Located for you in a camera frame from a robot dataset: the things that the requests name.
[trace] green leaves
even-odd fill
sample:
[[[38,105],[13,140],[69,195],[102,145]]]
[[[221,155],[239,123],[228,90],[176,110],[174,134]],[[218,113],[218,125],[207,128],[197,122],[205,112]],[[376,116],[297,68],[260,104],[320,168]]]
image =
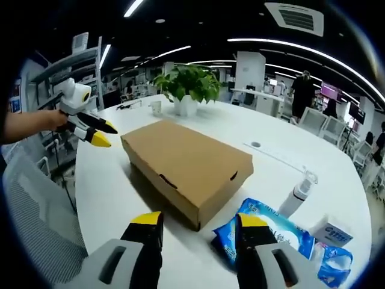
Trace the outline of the green leaves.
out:
[[[173,102],[170,95],[182,100],[186,94],[191,98],[206,103],[219,97],[220,83],[211,72],[204,71],[199,67],[175,67],[170,74],[158,75],[153,80],[154,85],[162,89],[166,98]]]

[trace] desk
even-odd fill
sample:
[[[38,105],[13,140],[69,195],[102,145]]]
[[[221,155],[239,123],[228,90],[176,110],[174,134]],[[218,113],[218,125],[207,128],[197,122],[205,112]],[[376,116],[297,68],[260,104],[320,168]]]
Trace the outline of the desk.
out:
[[[282,115],[285,100],[275,95],[264,92],[257,92],[251,89],[233,89],[234,92],[250,93],[257,97],[256,111],[269,116],[280,117]]]
[[[120,238],[134,217],[164,210],[163,267],[158,288],[238,288],[236,275],[209,247],[212,230],[228,222],[247,197],[277,210],[301,180],[299,170],[305,165],[317,174],[318,184],[290,220],[309,229],[329,213],[346,223],[354,236],[346,249],[354,259],[345,285],[358,277],[371,251],[371,218],[361,180],[347,155],[301,128],[236,105],[200,104],[196,116],[181,118],[173,114],[173,104],[163,95],[141,100],[140,108],[117,111],[111,107],[99,112],[119,132],[106,134],[112,143],[110,148],[79,142],[76,205],[88,253],[112,238]],[[153,116],[148,107],[158,100],[162,101],[162,117]],[[151,203],[149,195],[159,193],[138,176],[122,148],[120,134],[160,119],[173,120],[253,155],[254,173],[200,232],[185,229],[170,216],[167,207]],[[253,141],[261,147],[245,145]]]

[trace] box lid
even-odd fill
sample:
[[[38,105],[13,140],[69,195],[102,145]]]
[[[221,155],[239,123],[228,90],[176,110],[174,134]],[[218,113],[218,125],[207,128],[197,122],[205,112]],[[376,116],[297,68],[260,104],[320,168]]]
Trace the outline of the box lid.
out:
[[[252,156],[199,132],[159,121],[122,136],[170,186],[200,207]]]

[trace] potted plant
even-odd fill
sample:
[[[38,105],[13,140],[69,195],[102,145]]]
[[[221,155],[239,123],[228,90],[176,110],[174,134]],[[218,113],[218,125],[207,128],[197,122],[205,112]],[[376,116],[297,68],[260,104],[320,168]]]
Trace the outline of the potted plant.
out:
[[[199,67],[176,67],[166,76],[158,75],[153,82],[174,103],[180,116],[195,114],[198,102],[208,103],[219,97],[220,83],[214,74]]]

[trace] white cup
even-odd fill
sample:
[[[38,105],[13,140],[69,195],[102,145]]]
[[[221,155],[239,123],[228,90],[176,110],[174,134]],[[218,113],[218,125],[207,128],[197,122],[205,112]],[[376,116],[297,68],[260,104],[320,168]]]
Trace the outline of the white cup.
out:
[[[154,116],[160,116],[162,114],[162,102],[161,101],[153,101],[150,106],[152,107],[152,114]]]

